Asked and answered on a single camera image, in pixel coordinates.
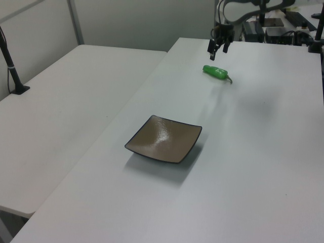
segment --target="white tabletop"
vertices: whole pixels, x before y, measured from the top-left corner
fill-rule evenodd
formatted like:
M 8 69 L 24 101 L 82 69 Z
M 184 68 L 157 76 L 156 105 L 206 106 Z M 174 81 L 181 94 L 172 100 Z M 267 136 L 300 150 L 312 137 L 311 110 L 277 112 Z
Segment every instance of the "white tabletop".
M 320 56 L 233 43 L 213 62 L 207 46 L 176 42 L 12 243 L 322 241 Z M 124 148 L 152 114 L 202 126 L 181 164 Z
M 0 210 L 30 217 L 165 52 L 79 46 L 0 102 Z

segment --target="cable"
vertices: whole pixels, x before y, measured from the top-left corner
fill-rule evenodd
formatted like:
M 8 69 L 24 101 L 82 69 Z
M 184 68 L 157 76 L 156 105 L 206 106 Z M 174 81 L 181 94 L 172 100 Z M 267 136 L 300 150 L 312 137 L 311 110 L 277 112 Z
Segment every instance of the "cable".
M 287 31 L 286 33 L 283 33 L 280 37 L 282 37 L 282 36 L 284 36 L 285 34 L 292 34 L 292 33 L 295 33 L 293 30 L 289 30 L 289 31 Z
M 2 37 L 4 38 L 4 41 L 5 41 L 5 44 L 6 44 L 6 47 L 7 47 L 7 40 L 6 40 L 6 36 L 0 26 L 0 33 L 2 35 Z M 8 85 L 8 92 L 9 94 L 11 94 L 11 91 L 10 91 L 10 88 L 9 88 L 9 68 L 7 68 L 7 85 Z
M 4 32 L 3 32 L 3 30 L 1 29 L 1 26 L 0 26 L 0 32 L 1 32 L 1 35 L 3 36 L 3 38 L 4 38 L 6 46 L 7 46 L 6 36 L 5 36 Z
M 7 79 L 7 84 L 8 84 L 8 92 L 11 94 L 10 88 L 9 88 L 9 69 L 7 68 L 7 74 L 8 74 L 8 79 Z
M 221 8 L 221 4 L 222 4 L 222 2 L 224 2 L 224 0 L 221 0 L 220 2 L 219 2 L 219 6 L 218 6 L 218 20 L 219 20 L 219 37 L 220 38 L 222 38 L 222 28 L 221 28 L 221 24 L 222 24 L 222 22 L 221 22 L 221 14 L 220 14 L 220 8 Z
M 219 5 L 218 5 L 218 20 L 219 20 L 219 24 L 222 23 L 222 22 L 221 22 L 221 14 L 220 14 L 220 8 L 221 8 L 221 4 L 222 4 L 222 2 L 224 2 L 224 0 L 221 0 L 221 1 L 219 2 Z

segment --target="green object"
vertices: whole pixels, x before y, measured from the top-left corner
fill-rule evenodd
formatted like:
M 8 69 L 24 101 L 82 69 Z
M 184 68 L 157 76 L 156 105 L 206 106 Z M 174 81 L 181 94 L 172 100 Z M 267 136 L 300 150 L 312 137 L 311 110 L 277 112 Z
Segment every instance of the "green object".
M 202 69 L 204 72 L 210 74 L 211 76 L 214 76 L 219 79 L 228 79 L 231 81 L 231 84 L 233 83 L 233 81 L 228 76 L 228 72 L 224 69 L 208 65 L 205 65 Z

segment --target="square plate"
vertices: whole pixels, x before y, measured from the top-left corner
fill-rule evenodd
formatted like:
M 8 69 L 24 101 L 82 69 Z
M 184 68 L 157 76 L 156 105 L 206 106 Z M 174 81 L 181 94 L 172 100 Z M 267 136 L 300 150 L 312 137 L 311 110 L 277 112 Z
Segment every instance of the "square plate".
M 163 162 L 180 163 L 195 145 L 202 129 L 152 115 L 125 148 Z

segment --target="white wall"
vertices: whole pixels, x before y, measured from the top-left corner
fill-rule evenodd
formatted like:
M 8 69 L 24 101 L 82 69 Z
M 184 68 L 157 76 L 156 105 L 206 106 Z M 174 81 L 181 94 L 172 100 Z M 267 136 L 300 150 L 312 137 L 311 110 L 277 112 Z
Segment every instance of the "white wall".
M 45 0 L 0 26 L 23 84 L 77 46 L 67 0 Z M 0 52 L 0 100 L 7 95 L 7 64 Z
M 168 51 L 179 37 L 209 38 L 214 23 L 214 0 L 71 1 L 89 45 Z

